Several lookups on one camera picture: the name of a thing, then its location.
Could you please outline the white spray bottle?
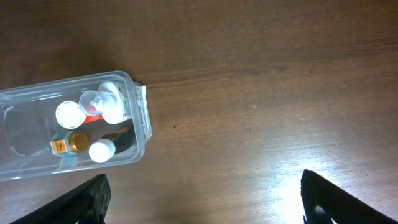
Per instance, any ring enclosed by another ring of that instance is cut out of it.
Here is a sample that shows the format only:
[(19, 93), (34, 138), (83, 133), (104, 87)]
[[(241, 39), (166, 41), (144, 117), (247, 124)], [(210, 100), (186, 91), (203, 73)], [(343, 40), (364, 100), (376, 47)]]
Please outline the white spray bottle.
[(79, 105), (86, 115), (101, 115), (109, 124), (119, 124), (132, 118), (127, 88), (123, 82), (103, 82), (97, 91), (84, 92)]

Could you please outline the dark bottle white cap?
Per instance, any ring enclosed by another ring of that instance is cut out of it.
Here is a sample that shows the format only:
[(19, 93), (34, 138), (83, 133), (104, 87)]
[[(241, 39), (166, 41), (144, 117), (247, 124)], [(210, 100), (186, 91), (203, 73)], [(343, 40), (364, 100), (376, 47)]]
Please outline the dark bottle white cap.
[(88, 149), (89, 157), (96, 163), (104, 163), (116, 154), (128, 150), (136, 143), (134, 128), (124, 128), (116, 133), (105, 134)]

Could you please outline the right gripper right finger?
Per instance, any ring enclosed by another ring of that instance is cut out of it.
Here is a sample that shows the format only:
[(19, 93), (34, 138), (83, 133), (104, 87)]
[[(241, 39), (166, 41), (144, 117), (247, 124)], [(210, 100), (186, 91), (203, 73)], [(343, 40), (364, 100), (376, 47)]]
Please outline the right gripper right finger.
[(373, 209), (314, 171), (305, 169), (301, 197), (306, 224), (390, 223), (397, 221)]

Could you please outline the clear plastic container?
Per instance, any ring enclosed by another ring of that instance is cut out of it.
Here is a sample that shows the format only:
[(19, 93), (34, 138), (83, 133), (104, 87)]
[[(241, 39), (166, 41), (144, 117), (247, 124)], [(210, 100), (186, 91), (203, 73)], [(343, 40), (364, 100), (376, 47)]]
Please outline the clear plastic container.
[[(79, 104), (86, 91), (97, 91), (106, 81), (123, 82), (127, 88), (132, 118), (119, 124), (104, 119), (82, 124), (76, 129), (63, 128), (55, 110), (64, 101)], [(25, 179), (45, 175), (96, 169), (137, 162), (144, 155), (152, 136), (146, 100), (146, 87), (122, 71), (68, 78), (36, 85), (6, 89), (1, 92), (1, 180)], [(89, 147), (105, 134), (134, 128), (136, 143), (104, 163), (92, 161)], [(86, 132), (88, 149), (67, 157), (51, 153), (49, 143), (56, 134), (69, 131)]]

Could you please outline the small jar gold lid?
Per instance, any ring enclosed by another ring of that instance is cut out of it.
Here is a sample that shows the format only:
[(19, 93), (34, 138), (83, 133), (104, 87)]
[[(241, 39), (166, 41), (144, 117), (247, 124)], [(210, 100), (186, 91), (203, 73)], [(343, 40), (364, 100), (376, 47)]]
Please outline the small jar gold lid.
[(84, 152), (88, 149), (89, 145), (88, 134), (81, 131), (56, 134), (49, 143), (51, 153), (60, 157), (72, 156)]

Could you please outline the orange tube white cap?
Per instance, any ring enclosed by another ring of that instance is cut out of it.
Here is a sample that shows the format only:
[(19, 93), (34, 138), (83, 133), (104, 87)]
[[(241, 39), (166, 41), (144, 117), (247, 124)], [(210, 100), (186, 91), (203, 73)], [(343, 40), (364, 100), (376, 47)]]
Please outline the orange tube white cap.
[(99, 115), (87, 115), (74, 101), (64, 101), (57, 106), (55, 117), (59, 125), (66, 129), (76, 129), (82, 124), (102, 120)]

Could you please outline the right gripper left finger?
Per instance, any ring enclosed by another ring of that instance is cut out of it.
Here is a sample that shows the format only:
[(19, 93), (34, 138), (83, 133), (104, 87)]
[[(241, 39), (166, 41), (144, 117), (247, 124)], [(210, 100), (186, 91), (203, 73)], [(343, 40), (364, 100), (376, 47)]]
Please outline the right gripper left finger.
[(98, 174), (12, 224), (104, 224), (111, 199), (105, 174)]

